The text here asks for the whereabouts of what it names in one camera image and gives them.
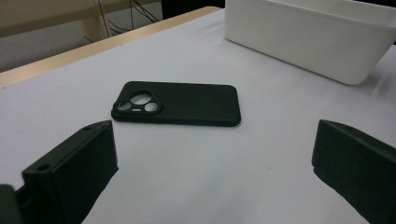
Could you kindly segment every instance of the wooden table edge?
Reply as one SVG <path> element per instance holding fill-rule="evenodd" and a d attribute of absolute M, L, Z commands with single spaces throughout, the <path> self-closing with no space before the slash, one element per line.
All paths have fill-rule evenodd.
<path fill-rule="evenodd" d="M 6 88 L 33 77 L 48 73 L 54 69 L 63 67 L 70 63 L 88 58 L 97 53 L 108 49 L 113 49 L 130 41 L 143 38 L 148 35 L 158 33 L 171 27 L 183 24 L 203 17 L 204 15 L 220 10 L 218 7 L 203 7 L 192 12 L 188 12 L 164 21 L 159 21 L 151 25 L 117 35 L 109 39 L 101 40 L 96 43 L 72 49 L 65 53 L 61 53 L 47 59 L 43 59 L 34 63 L 29 63 L 21 67 L 17 67 L 6 72 L 0 73 L 0 88 Z"/>

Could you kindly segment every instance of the white plastic bin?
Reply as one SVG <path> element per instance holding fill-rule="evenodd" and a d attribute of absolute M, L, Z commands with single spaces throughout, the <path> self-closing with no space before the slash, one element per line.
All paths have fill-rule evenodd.
<path fill-rule="evenodd" d="M 225 37 L 340 82 L 362 82 L 396 41 L 396 9 L 347 0 L 227 0 Z"/>

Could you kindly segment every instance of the white table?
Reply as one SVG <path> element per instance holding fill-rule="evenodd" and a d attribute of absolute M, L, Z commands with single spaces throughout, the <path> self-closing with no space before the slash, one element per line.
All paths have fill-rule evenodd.
<path fill-rule="evenodd" d="M 111 119 L 131 80 L 230 84 L 235 128 L 113 122 L 120 170 L 84 223 L 367 223 L 313 173 L 318 121 L 396 146 L 396 48 L 346 86 L 224 39 L 224 11 L 0 90 L 0 177 Z"/>

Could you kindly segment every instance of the black phone case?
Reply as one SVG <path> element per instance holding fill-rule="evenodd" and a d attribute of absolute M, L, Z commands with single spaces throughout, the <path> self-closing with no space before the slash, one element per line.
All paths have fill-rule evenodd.
<path fill-rule="evenodd" d="M 134 104 L 132 99 L 140 94 L 151 98 Z M 233 127 L 241 121 L 233 86 L 166 82 L 126 83 L 111 116 L 118 121 L 221 127 Z"/>

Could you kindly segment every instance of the cable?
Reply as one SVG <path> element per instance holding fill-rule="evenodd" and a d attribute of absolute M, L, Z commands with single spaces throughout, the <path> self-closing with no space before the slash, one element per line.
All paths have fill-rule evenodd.
<path fill-rule="evenodd" d="M 132 1 L 134 1 L 134 3 L 135 4 L 137 4 L 141 9 L 142 9 L 142 11 L 143 11 L 143 13 L 142 12 L 140 12 L 139 10 L 137 10 L 137 8 L 135 7 L 135 9 L 137 10 L 137 11 L 139 11 L 140 12 L 140 14 L 142 14 L 142 15 L 144 15 L 146 18 L 148 18 L 149 20 L 151 20 L 151 22 L 157 22 L 157 21 L 159 21 L 154 15 L 152 15 L 148 10 L 146 10 L 144 7 L 142 7 L 141 5 L 140 5 L 140 3 L 137 1 L 137 0 L 132 0 Z"/>
<path fill-rule="evenodd" d="M 123 32 L 116 31 L 115 29 L 113 29 L 113 28 L 111 28 L 111 27 L 110 27 L 110 30 L 113 31 L 113 32 L 115 32 L 115 33 L 117 33 L 117 34 L 119 34 L 119 35 L 123 34 Z"/>
<path fill-rule="evenodd" d="M 136 1 L 136 3 L 137 3 L 144 11 L 146 11 L 155 21 L 160 21 L 160 20 L 158 20 L 154 15 L 152 15 L 148 10 L 146 10 L 145 7 L 142 7 L 142 6 L 139 4 L 139 2 L 138 2 L 137 0 L 135 0 L 135 1 Z"/>
<path fill-rule="evenodd" d="M 134 14 L 132 13 L 132 2 L 131 0 L 128 0 L 129 2 L 129 9 L 131 9 L 131 24 L 132 24 L 132 30 L 134 30 Z"/>
<path fill-rule="evenodd" d="M 86 38 L 88 41 L 90 41 L 91 43 L 93 43 L 93 41 L 91 41 L 87 36 L 84 36 L 84 38 Z"/>
<path fill-rule="evenodd" d="M 121 28 L 121 27 L 119 27 L 118 25 L 116 25 L 116 24 L 114 24 L 111 20 L 109 20 L 109 19 L 107 19 L 114 27 L 116 27 L 116 28 L 118 28 L 118 29 L 120 29 L 120 30 L 123 30 L 123 31 L 131 31 L 131 30 L 128 30 L 128 29 L 124 29 L 124 28 Z"/>
<path fill-rule="evenodd" d="M 106 24 L 106 21 L 105 21 L 105 13 L 103 12 L 102 5 L 100 4 L 100 1 L 99 1 L 99 0 L 98 0 L 98 4 L 99 4 L 100 11 L 101 11 L 101 13 L 102 13 L 103 24 L 104 24 L 105 27 L 106 27 L 107 37 L 110 37 L 110 34 L 108 33 L 108 30 L 107 30 L 107 24 Z"/>

